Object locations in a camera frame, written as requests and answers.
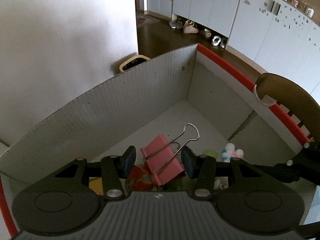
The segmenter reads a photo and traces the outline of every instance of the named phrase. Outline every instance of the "pink binder clip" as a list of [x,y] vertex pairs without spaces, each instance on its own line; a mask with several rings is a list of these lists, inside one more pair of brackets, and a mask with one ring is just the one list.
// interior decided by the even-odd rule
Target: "pink binder clip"
[[[198,133],[197,138],[187,140],[182,146],[175,140],[184,134],[187,125],[194,127]],[[199,130],[191,123],[185,124],[183,132],[176,138],[167,142],[163,134],[158,135],[148,146],[141,148],[143,156],[147,159],[147,164],[153,173],[157,184],[164,185],[178,174],[184,171],[183,165],[177,158],[182,147],[190,141],[196,141],[200,137]],[[170,147],[171,143],[177,143],[178,149],[173,152]]]

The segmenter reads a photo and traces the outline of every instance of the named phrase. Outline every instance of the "red trim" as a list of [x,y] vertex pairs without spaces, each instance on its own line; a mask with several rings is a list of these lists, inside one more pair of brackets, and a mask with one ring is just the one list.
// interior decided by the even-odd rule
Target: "red trim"
[[241,84],[243,84],[249,91],[253,92],[255,83],[253,83],[249,78],[243,75],[239,70],[237,70],[233,65],[225,61],[222,57],[215,54],[212,50],[206,48],[205,46],[198,44],[197,50],[205,55],[207,58],[211,59],[217,63],[221,68],[227,71],[231,76],[236,78]]
[[[225,61],[222,57],[215,54],[212,50],[206,48],[205,46],[198,44],[197,50],[205,55],[207,58],[211,59],[213,62],[217,63],[221,68],[227,71],[231,76],[236,78],[242,85],[244,85],[249,91],[253,92],[255,83],[253,83],[249,78],[243,75],[239,70],[233,67],[230,63]],[[282,109],[281,106],[275,104],[269,109],[272,113],[278,117],[278,119],[288,128],[292,135],[298,140],[301,145],[304,145],[309,141],[308,137],[303,133],[303,131],[298,127],[298,125],[291,119],[291,117]]]
[[13,222],[13,219],[7,204],[7,200],[5,198],[1,177],[0,177],[0,210],[10,236],[11,237],[16,236],[18,234],[18,231],[17,231],[16,225]]

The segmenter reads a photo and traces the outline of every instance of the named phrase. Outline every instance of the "rug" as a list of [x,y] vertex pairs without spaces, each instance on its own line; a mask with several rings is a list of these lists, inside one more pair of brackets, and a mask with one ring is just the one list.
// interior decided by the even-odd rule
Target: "rug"
[[141,28],[145,25],[160,22],[160,20],[155,19],[149,15],[143,13],[136,14],[137,28]]

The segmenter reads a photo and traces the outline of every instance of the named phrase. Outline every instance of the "plush toy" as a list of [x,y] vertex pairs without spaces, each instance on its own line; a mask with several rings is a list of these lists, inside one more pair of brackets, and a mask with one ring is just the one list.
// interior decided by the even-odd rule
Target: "plush toy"
[[229,163],[231,158],[240,158],[242,159],[244,156],[244,152],[241,149],[237,149],[236,151],[235,145],[233,143],[228,143],[226,148],[222,150],[221,155],[223,162]]

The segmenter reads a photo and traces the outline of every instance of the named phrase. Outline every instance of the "metal wire handle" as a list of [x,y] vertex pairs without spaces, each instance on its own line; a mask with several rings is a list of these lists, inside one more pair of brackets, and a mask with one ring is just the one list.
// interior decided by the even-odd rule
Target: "metal wire handle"
[[161,172],[161,171],[170,163],[170,161],[172,161],[172,159],[173,159],[177,154],[179,154],[179,152],[181,151],[181,149],[182,149],[188,142],[197,141],[197,140],[200,138],[200,134],[199,134],[198,128],[197,128],[195,125],[191,124],[191,123],[186,123],[185,126],[184,126],[184,128],[183,128],[182,133],[181,133],[180,135],[178,135],[176,138],[174,138],[173,140],[171,140],[169,143],[172,143],[172,141],[175,141],[175,140],[178,139],[180,136],[182,136],[182,135],[184,134],[184,132],[186,131],[187,125],[191,125],[193,128],[196,129],[196,131],[197,131],[197,133],[198,133],[198,137],[195,138],[195,139],[189,139],[189,140],[187,140],[178,150],[176,150],[176,151],[174,152],[174,155],[172,155],[172,157],[156,172],[156,174],[158,174],[159,172]]

